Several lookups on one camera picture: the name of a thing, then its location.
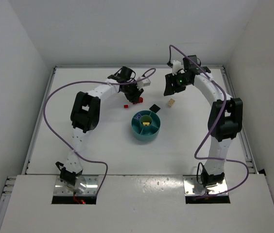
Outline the black square lego plate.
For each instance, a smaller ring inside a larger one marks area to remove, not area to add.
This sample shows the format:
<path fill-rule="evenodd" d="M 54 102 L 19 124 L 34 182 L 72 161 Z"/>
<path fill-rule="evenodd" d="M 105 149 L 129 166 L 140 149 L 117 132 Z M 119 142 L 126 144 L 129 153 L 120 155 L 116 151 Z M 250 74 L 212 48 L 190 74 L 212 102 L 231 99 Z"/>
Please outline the black square lego plate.
<path fill-rule="evenodd" d="M 159 106 L 157 106 L 156 104 L 153 104 L 149 110 L 154 112 L 154 113 L 157 113 L 161 108 Z"/>

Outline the cream lego brick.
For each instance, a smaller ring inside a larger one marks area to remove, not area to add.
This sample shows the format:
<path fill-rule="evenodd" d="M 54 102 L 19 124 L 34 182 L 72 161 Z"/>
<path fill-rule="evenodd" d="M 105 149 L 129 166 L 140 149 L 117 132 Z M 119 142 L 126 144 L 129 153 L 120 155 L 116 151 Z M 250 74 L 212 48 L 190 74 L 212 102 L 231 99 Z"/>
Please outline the cream lego brick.
<path fill-rule="evenodd" d="M 175 104 L 175 100 L 174 99 L 170 99 L 168 102 L 167 102 L 167 106 L 168 107 L 173 107 Z"/>

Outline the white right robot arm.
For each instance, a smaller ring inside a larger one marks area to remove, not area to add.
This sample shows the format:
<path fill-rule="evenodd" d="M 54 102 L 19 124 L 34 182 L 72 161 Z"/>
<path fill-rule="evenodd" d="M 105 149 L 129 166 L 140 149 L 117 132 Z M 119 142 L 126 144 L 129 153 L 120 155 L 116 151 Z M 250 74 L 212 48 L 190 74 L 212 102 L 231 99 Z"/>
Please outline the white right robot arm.
<path fill-rule="evenodd" d="M 165 96 L 185 91 L 193 85 L 208 101 L 211 110 L 208 118 L 210 149 L 198 180 L 203 187 L 222 183 L 224 180 L 224 164 L 232 140 L 242 129 L 243 102 L 227 94 L 213 79 L 208 67 L 197 66 L 197 56 L 191 55 L 182 61 L 169 60 L 167 65 L 171 73 L 165 76 Z"/>

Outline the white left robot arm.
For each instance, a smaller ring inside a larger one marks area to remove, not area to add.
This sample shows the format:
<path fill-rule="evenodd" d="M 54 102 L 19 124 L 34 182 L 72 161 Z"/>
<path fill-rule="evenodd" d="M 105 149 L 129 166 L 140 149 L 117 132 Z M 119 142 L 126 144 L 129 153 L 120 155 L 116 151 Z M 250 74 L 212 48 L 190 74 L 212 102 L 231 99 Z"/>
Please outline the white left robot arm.
<path fill-rule="evenodd" d="M 80 149 L 85 135 L 98 126 L 102 103 L 117 93 L 123 93 L 130 103 L 139 103 L 141 94 L 144 92 L 143 87 L 150 84 L 150 81 L 145 73 L 136 78 L 135 71 L 128 67 L 121 67 L 109 75 L 105 81 L 88 83 L 96 83 L 98 86 L 90 91 L 80 91 L 76 94 L 70 114 L 73 143 L 70 144 L 56 133 L 56 136 L 71 149 L 71 154 L 64 163 L 56 163 L 60 171 L 60 179 L 74 188 L 80 185 L 84 170 L 82 161 L 104 165 L 105 170 L 108 171 L 106 162 L 86 159 L 81 155 Z"/>

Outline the large red lego brick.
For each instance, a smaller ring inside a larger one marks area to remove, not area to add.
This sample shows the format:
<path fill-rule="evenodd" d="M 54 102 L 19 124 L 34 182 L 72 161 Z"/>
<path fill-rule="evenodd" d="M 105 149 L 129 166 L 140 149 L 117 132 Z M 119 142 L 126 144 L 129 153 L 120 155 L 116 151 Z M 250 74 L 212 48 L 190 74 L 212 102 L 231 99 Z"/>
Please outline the large red lego brick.
<path fill-rule="evenodd" d="M 138 101 L 133 102 L 133 105 L 143 103 L 143 97 L 139 97 Z"/>

